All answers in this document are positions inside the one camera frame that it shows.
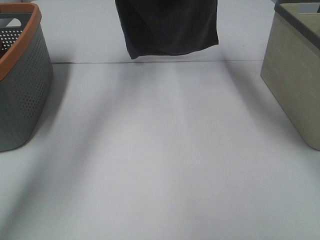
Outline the dark grey towel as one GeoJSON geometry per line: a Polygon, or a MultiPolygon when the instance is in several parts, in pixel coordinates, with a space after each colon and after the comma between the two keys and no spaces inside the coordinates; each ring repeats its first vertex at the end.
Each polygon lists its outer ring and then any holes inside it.
{"type": "Polygon", "coordinates": [[[127,52],[144,56],[181,56],[216,46],[216,0],[115,1],[127,52]]]}

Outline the beige basket grey rim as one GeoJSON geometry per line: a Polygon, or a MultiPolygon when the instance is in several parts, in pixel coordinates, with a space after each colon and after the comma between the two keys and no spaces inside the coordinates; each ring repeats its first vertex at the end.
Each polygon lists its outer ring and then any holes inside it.
{"type": "Polygon", "coordinates": [[[260,76],[311,148],[320,148],[320,2],[278,0],[260,76]]]}

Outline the grey perforated basket orange rim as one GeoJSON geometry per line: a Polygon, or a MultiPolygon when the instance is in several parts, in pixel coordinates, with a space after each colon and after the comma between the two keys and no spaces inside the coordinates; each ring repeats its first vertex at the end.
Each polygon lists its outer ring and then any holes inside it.
{"type": "Polygon", "coordinates": [[[0,29],[0,150],[6,152],[31,138],[48,98],[53,65],[37,4],[1,3],[0,18],[20,22],[0,29]]]}

